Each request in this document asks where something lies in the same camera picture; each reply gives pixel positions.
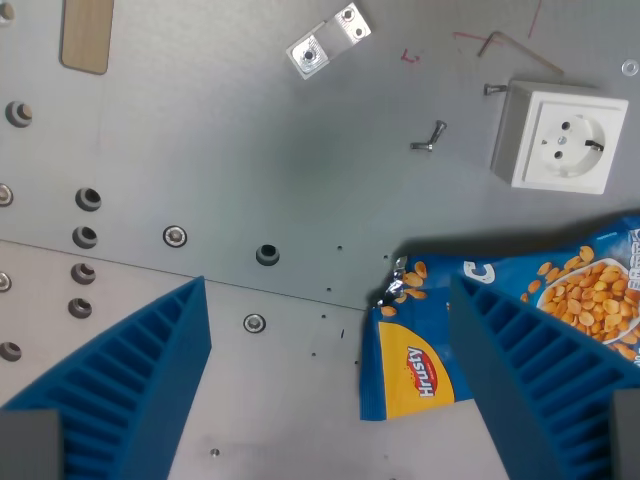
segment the blue plastic gripper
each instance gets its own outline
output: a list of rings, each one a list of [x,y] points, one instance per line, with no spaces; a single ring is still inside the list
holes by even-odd
[[[3,408],[60,412],[67,480],[166,479],[210,350],[201,277],[101,333]]]
[[[452,278],[451,345],[513,480],[611,478],[614,390],[640,368],[531,305]]]

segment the countersunk hole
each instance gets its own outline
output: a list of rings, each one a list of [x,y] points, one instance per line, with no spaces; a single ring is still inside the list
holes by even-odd
[[[256,250],[256,260],[260,265],[271,267],[280,260],[280,252],[273,245],[264,244]]]

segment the white electrical socket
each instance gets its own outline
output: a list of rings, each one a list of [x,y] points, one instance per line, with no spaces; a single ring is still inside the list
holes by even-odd
[[[629,102],[596,93],[511,82],[492,170],[512,187],[604,193]]]

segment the allen key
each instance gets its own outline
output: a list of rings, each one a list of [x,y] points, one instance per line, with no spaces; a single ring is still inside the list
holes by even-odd
[[[489,48],[489,45],[491,45],[491,43],[493,42],[493,40],[496,37],[500,37],[502,40],[505,41],[505,43],[508,43],[509,45],[511,45],[514,48],[517,48],[518,50],[520,50],[522,53],[524,53],[525,55],[530,56],[531,58],[533,58],[534,60],[540,62],[542,65],[544,65],[547,68],[550,68],[551,70],[553,70],[555,73],[557,73],[558,75],[564,75],[564,70],[562,70],[560,67],[557,67],[556,65],[554,65],[553,63],[551,63],[549,60],[546,60],[545,58],[541,57],[540,55],[538,55],[537,53],[529,50],[527,47],[525,47],[524,45],[522,45],[520,42],[516,42],[513,38],[511,38],[509,35],[506,35],[500,31],[495,31],[493,32],[491,35],[489,35],[489,38],[487,38],[487,41],[484,42],[484,45],[482,46],[482,48],[480,49],[480,51],[478,52],[478,56],[482,57],[482,55],[484,55],[484,52],[487,50],[487,48]]]

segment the wooden piece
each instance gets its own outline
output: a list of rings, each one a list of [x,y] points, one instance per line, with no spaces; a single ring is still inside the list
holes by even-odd
[[[60,61],[102,75],[109,63],[113,0],[66,0]]]

